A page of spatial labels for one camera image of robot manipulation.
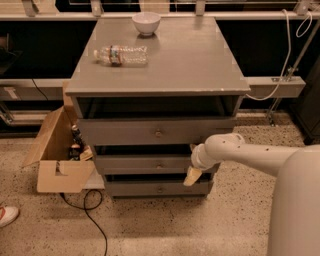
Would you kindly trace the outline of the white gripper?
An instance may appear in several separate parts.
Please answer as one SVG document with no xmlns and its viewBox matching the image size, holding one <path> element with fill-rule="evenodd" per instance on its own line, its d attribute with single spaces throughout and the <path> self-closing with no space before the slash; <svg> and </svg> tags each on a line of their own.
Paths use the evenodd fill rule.
<svg viewBox="0 0 320 256">
<path fill-rule="evenodd" d="M 201 177 L 202 171 L 214 165 L 214 160 L 207 154 L 204 144 L 189 144 L 189 148 L 192 152 L 191 163 L 193 167 L 188 168 L 187 176 L 183 182 L 184 186 L 192 186 Z"/>
</svg>

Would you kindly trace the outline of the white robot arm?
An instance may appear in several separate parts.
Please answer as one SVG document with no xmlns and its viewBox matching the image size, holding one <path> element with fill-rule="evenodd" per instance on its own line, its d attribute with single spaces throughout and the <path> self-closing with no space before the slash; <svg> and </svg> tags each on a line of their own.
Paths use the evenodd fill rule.
<svg viewBox="0 0 320 256">
<path fill-rule="evenodd" d="M 212 135 L 192 148 L 184 180 L 193 185 L 202 173 L 233 161 L 276 178 L 267 256 L 320 256 L 320 146 L 248 144 L 238 133 Z"/>
</svg>

